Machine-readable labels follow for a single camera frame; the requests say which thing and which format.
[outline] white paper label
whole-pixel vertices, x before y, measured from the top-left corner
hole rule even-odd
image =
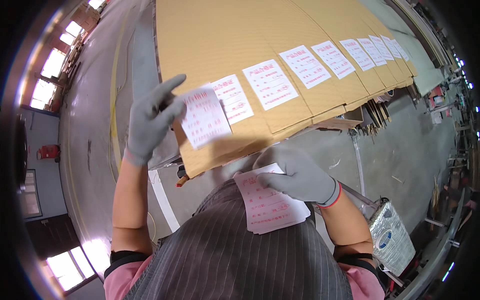
[[[345,48],[345,50],[353,57],[353,59],[360,66],[362,71],[366,71],[375,66],[373,60],[367,55],[363,48],[357,43],[354,39],[347,39],[340,41],[340,44]]]
[[[243,74],[265,110],[298,97],[297,91],[275,60],[243,69]]]
[[[307,88],[331,77],[326,68],[304,45],[279,54]]]
[[[253,110],[235,74],[212,83],[230,125],[253,116]]]
[[[372,41],[370,41],[369,38],[357,38],[357,40],[363,46],[368,55],[370,55],[373,62],[375,62],[377,66],[387,64],[387,61],[384,59],[380,51],[378,51],[377,47],[375,47],[375,45],[372,43]]]
[[[395,56],[396,58],[399,58],[399,59],[402,58],[400,56],[400,53],[398,52],[398,50],[393,45],[392,41],[389,38],[387,38],[386,36],[382,36],[382,35],[380,35],[380,36],[382,37],[382,40],[384,40],[385,45],[387,45],[387,47],[390,49],[390,52],[392,52],[393,56]]]
[[[390,51],[388,51],[387,46],[385,46],[385,44],[383,43],[381,38],[379,38],[377,36],[369,36],[369,37],[372,40],[375,47],[377,47],[378,51],[380,51],[380,53],[384,57],[384,59],[395,60],[393,58],[392,54],[390,53]]]
[[[175,101],[187,105],[181,126],[194,149],[232,133],[211,84],[177,96]]]
[[[312,49],[339,79],[355,71],[355,67],[331,41],[312,46]]]
[[[305,221],[310,211],[303,201],[295,200],[257,181],[260,173],[284,174],[277,163],[234,177],[245,204],[247,230],[264,234]]]
[[[396,40],[393,39],[392,44],[395,46],[395,48],[398,50],[398,52],[400,52],[400,54],[403,56],[403,59],[405,59],[405,61],[410,60],[410,58],[408,57],[405,50],[403,50],[403,48],[400,46],[400,44]]]

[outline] hand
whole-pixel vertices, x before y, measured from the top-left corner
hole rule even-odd
[[[133,103],[124,153],[132,164],[143,166],[148,163],[153,149],[162,142],[173,120],[185,109],[183,101],[172,103],[172,90],[186,78],[185,74],[177,75],[157,85],[148,96]]]
[[[293,199],[317,202],[328,207],[340,195],[337,180],[328,176],[306,154],[281,147],[267,148],[255,161],[253,168],[278,163],[285,174],[262,173],[257,179],[264,188],[272,188]]]

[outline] blue wall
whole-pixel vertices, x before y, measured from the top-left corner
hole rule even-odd
[[[67,213],[60,182],[59,164],[53,159],[37,160],[36,152],[43,145],[58,144],[59,121],[55,116],[20,109],[25,120],[27,134],[27,168],[35,169],[38,201],[42,216],[27,219],[33,221]]]

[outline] wall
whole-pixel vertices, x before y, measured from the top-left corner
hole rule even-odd
[[[48,144],[58,144],[59,118],[27,109],[20,109],[28,146],[28,169],[35,169],[38,200],[42,216],[28,219],[33,221],[67,213],[60,182],[59,164],[53,159],[37,160],[36,152]]]
[[[105,290],[99,278],[87,283],[66,297],[67,300],[104,300]]]

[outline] corrugated cardboard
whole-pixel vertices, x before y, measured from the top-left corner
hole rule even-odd
[[[181,94],[236,74],[254,113],[231,126],[232,136],[198,150],[193,150],[175,123],[180,153],[190,177],[259,151],[314,122],[353,110],[373,95],[405,85],[411,77],[411,73],[405,74],[407,65],[401,69],[400,62],[389,61],[363,72],[339,43],[368,35],[391,37],[384,26],[354,14],[351,7],[363,7],[361,4],[341,1],[345,4],[315,0],[157,1],[156,37],[162,78],[187,74],[186,82],[175,90]],[[356,71],[339,80],[327,67],[332,77],[307,89],[278,53],[300,45],[310,49],[327,40],[337,46]],[[271,59],[279,64],[299,96],[264,110],[242,69]]]
[[[331,118],[331,119],[310,125],[310,127],[348,130],[349,128],[357,126],[358,124],[363,122],[363,113],[362,113],[361,107],[344,113],[343,117],[344,117],[343,119]]]
[[[88,2],[84,2],[80,4],[70,19],[88,32],[92,30],[98,20],[100,20],[100,13],[91,7]]]

